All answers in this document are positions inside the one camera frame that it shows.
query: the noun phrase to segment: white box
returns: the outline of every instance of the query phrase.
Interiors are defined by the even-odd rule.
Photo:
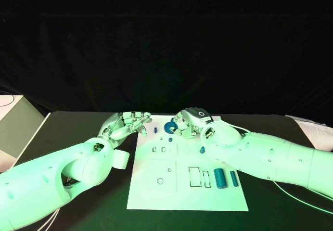
[[[0,106],[12,102],[10,95],[0,95]],[[0,107],[0,172],[16,161],[45,117],[22,95]]]

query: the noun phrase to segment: black curtain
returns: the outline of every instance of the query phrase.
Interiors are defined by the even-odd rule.
[[[3,1],[0,89],[42,112],[190,106],[332,124],[329,1]]]

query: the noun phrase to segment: black table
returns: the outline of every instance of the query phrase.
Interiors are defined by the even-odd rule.
[[[17,164],[95,137],[112,113],[53,112],[24,150]],[[278,115],[221,115],[228,123],[313,147],[297,123]],[[104,183],[61,208],[50,231],[303,231],[333,230],[333,215],[293,199],[271,181],[239,173],[249,212],[127,210],[137,133],[120,149],[130,152],[125,170],[112,168]],[[300,199],[333,211],[333,202],[301,187],[280,183]],[[24,227],[36,231],[48,218]]]

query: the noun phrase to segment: white robotic arm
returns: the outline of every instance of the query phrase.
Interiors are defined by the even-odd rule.
[[[202,108],[187,108],[177,114],[189,126],[186,129],[192,129],[195,135],[196,131],[200,132],[212,160],[226,162],[254,177],[300,185],[333,197],[330,152],[248,130],[241,134],[222,120],[203,122],[203,117],[208,116],[210,115]]]
[[[124,169],[130,154],[115,149],[143,124],[150,113],[114,114],[98,137],[17,165],[0,174],[0,231],[35,223],[92,186],[102,183],[111,167]],[[61,176],[72,180],[63,185]]]

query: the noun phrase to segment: white board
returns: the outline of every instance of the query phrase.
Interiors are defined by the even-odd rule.
[[[238,187],[231,179],[231,171],[236,173],[236,170],[226,163],[215,163],[199,152],[199,136],[186,139],[164,132],[164,124],[172,118],[170,115],[153,115],[151,123],[144,124],[147,137],[138,134],[127,209],[248,211],[238,174]],[[216,187],[216,168],[223,169],[225,189]]]

